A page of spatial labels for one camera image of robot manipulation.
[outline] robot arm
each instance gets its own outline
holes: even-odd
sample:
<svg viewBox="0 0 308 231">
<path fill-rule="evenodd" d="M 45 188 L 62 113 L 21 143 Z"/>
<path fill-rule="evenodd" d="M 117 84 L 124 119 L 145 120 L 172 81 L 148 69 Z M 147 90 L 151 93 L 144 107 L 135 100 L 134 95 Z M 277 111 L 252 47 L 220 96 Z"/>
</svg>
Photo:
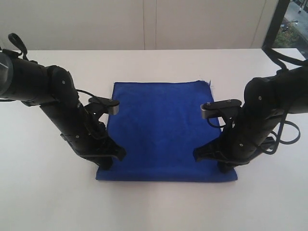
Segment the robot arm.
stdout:
<svg viewBox="0 0 308 231">
<path fill-rule="evenodd" d="M 294 59 L 279 55 L 283 60 L 294 63 Z M 252 79 L 244 90 L 243 107 L 239 100 L 201 105 L 204 119 L 221 116 L 226 125 L 218 138 L 194 150 L 195 160 L 218 160 L 219 169 L 227 172 L 235 166 L 248 164 L 261 153 L 274 154 L 279 143 L 292 144 L 298 141 L 300 132 L 293 141 L 280 140 L 284 124 L 299 131 L 297 125 L 285 120 L 287 114 L 308 112 L 307 62 L 296 61 L 296 64 L 303 66 L 289 71 L 283 64 L 282 70 L 273 77 Z M 279 123 L 276 134 L 273 129 Z M 270 133 L 276 140 L 268 137 Z"/>
<path fill-rule="evenodd" d="M 79 101 L 73 79 L 58 66 L 44 67 L 26 57 L 26 47 L 16 34 L 9 39 L 24 54 L 3 49 L 0 52 L 0 97 L 2 101 L 19 100 L 27 106 L 40 106 L 61 131 L 61 137 L 74 152 L 103 169 L 109 169 L 112 157 L 122 160 L 126 155 L 99 122 L 103 113 L 116 114 L 119 101 L 92 95 L 89 104 Z"/>
</svg>

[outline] white table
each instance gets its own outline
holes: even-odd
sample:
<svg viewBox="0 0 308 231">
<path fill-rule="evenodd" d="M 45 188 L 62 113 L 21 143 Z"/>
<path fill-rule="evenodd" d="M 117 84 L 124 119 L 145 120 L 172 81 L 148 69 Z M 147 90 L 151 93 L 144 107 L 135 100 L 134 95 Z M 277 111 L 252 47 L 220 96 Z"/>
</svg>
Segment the white table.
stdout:
<svg viewBox="0 0 308 231">
<path fill-rule="evenodd" d="M 295 49 L 283 53 L 302 59 Z M 215 100 L 242 100 L 251 78 L 278 69 L 261 50 L 30 51 L 28 57 L 64 67 L 76 88 L 102 97 L 111 96 L 116 81 L 203 79 L 211 80 Z M 104 182 L 38 107 L 1 103 L 0 230 L 306 231 L 308 115 L 288 118 L 300 126 L 300 141 L 237 167 L 236 182 Z M 296 133 L 286 126 L 284 134 Z"/>
</svg>

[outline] blue cloth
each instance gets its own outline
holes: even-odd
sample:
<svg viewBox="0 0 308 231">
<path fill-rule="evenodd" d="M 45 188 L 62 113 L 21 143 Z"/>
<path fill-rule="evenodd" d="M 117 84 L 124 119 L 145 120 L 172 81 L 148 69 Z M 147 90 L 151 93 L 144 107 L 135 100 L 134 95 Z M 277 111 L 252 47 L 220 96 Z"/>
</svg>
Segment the blue cloth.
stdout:
<svg viewBox="0 0 308 231">
<path fill-rule="evenodd" d="M 97 180 L 226 182 L 236 172 L 220 173 L 217 162 L 195 162 L 193 149 L 218 137 L 201 118 L 200 105 L 212 102 L 208 83 L 115 83 L 117 115 L 109 116 L 108 132 L 124 147 L 122 162 L 98 169 Z"/>
</svg>

